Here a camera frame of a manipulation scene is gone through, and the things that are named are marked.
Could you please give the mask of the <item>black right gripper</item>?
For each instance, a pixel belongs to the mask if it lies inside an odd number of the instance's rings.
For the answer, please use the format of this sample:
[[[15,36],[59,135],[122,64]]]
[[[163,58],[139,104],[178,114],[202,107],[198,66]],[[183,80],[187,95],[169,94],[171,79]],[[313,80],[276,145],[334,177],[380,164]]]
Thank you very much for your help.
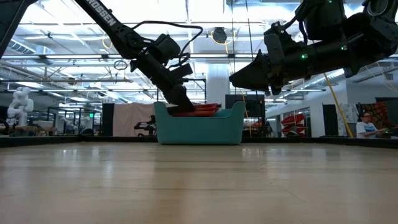
[[[279,95],[282,89],[276,87],[282,87],[291,80],[309,78],[329,70],[328,42],[315,42],[311,45],[305,45],[303,42],[273,43],[269,45],[269,68],[267,56],[259,50],[254,60],[232,74],[229,81],[234,88]]]

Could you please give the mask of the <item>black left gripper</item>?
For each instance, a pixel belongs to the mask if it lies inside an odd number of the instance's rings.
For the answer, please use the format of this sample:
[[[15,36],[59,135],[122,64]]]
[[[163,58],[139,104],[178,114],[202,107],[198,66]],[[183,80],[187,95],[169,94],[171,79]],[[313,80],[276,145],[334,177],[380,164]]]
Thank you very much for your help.
[[[165,99],[173,104],[168,112],[192,112],[194,105],[187,96],[187,90],[180,79],[183,77],[181,66],[170,70],[160,63],[153,55],[140,54],[132,60],[132,71],[141,71],[157,88],[165,93]]]

